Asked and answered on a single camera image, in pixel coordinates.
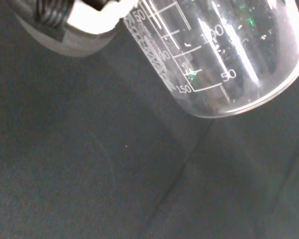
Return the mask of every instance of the dark gray surface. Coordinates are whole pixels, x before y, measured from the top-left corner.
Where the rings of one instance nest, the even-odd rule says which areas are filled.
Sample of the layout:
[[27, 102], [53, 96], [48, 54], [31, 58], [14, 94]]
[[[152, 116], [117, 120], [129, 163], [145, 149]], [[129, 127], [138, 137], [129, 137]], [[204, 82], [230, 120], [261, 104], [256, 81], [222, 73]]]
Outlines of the dark gray surface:
[[1, 238], [299, 239], [299, 79], [197, 119], [126, 31], [66, 58], [0, 3]]

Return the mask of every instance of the glass beaker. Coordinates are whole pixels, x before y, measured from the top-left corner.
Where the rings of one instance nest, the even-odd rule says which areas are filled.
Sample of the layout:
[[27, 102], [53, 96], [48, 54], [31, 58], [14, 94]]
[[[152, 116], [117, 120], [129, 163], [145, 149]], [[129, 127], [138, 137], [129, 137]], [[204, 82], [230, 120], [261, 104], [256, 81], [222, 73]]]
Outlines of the glass beaker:
[[141, 0], [124, 23], [195, 116], [251, 110], [299, 76], [294, 0]]

